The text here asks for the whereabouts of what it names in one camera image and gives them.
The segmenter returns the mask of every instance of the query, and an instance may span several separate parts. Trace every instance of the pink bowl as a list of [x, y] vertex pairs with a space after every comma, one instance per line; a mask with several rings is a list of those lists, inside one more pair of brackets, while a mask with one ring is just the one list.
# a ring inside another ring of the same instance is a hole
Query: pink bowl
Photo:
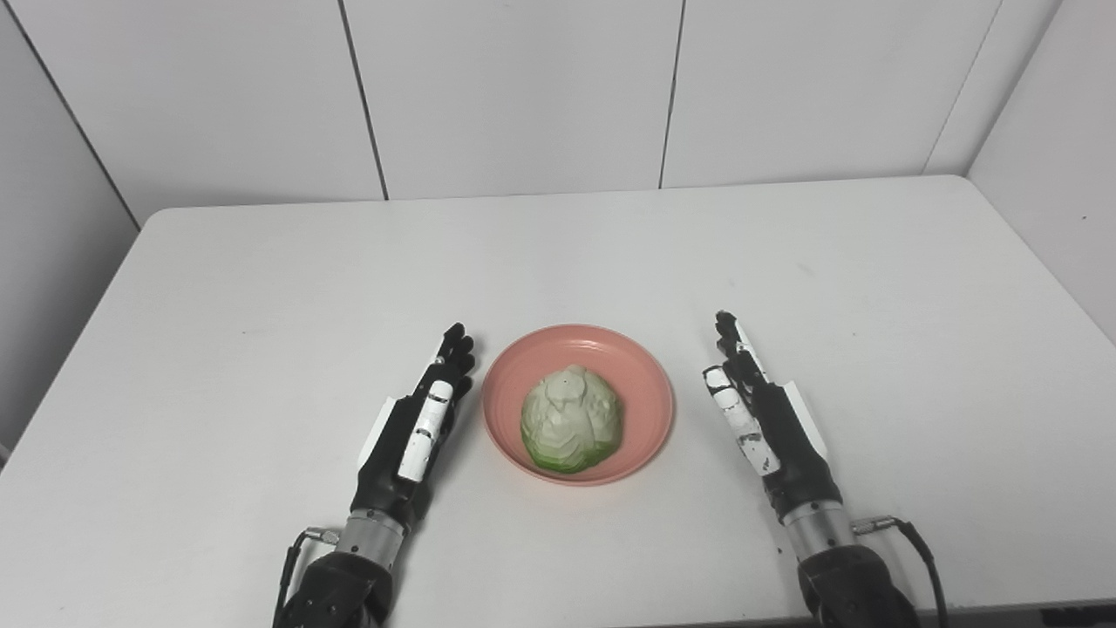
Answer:
[[[519, 433], [523, 398], [543, 377], [581, 365], [613, 387], [624, 408], [619, 450], [600, 464], [576, 474], [535, 466]], [[516, 466], [527, 473], [574, 486], [595, 486], [635, 473], [666, 441], [674, 400], [666, 374], [632, 339], [591, 326], [557, 326], [531, 332], [511, 344], [484, 378], [484, 427]]]

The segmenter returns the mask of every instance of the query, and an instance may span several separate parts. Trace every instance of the cabbage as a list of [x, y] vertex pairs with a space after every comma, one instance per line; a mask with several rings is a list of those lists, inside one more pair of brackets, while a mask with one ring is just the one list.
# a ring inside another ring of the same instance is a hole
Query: cabbage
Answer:
[[600, 376], [577, 365], [542, 378], [523, 399], [519, 432], [541, 468], [577, 473], [620, 446], [620, 400]]

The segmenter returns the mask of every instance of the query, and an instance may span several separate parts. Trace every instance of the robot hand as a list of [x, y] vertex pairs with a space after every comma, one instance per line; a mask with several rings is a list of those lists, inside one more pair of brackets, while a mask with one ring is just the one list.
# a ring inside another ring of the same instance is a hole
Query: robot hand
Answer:
[[703, 373], [705, 387], [787, 530], [810, 612], [829, 627], [916, 627], [914, 609], [892, 586], [887, 566], [856, 543], [798, 387], [771, 383], [732, 313], [716, 313], [716, 331], [727, 360]]
[[335, 542], [336, 549], [306, 568], [290, 601], [286, 588], [298, 543], [288, 551], [275, 628], [375, 628], [386, 619], [394, 600], [392, 567], [426, 515], [431, 470], [453, 429], [458, 402], [472, 388], [472, 349], [464, 327], [453, 326], [414, 393], [384, 404], [365, 446], [345, 530], [337, 538], [309, 529], [299, 538]]

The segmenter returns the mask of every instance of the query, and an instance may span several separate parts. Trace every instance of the tabletop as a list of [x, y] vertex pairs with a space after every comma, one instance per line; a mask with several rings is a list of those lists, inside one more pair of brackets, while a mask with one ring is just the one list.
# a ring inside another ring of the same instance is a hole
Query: tabletop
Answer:
[[[852, 516], [913, 521], [951, 606], [1116, 590], [1116, 348], [975, 187], [933, 176], [162, 211], [0, 474], [0, 613], [269, 625], [285, 548], [343, 524], [381, 404], [462, 321], [481, 380], [538, 328], [626, 335], [675, 423], [638, 473], [558, 486], [497, 452], [471, 394], [392, 628], [806, 615], [702, 385], [720, 308], [798, 383]], [[931, 608], [902, 538], [866, 542]]]

